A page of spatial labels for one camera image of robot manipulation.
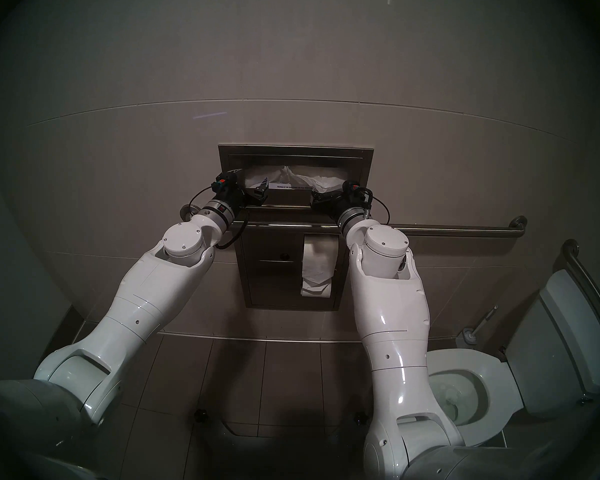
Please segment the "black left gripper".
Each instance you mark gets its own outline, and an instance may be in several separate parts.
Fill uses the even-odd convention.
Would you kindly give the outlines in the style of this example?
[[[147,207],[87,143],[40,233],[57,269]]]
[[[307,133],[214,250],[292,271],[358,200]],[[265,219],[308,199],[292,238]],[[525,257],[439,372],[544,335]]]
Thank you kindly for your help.
[[[242,168],[228,170],[228,174],[238,175],[243,172]],[[264,177],[260,184],[253,188],[254,204],[263,204],[269,193],[269,179]],[[224,202],[230,209],[244,209],[251,206],[251,197],[247,194],[244,188],[237,183],[227,183],[221,190],[221,201]]]

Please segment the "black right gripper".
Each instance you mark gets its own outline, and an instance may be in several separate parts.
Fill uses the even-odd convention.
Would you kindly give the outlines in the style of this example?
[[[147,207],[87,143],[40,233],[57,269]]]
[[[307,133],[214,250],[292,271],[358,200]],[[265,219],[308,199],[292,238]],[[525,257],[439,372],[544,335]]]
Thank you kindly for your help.
[[[326,214],[332,220],[338,220],[349,209],[360,209],[360,200],[343,190],[324,193],[313,190],[311,192],[311,207],[326,208]]]

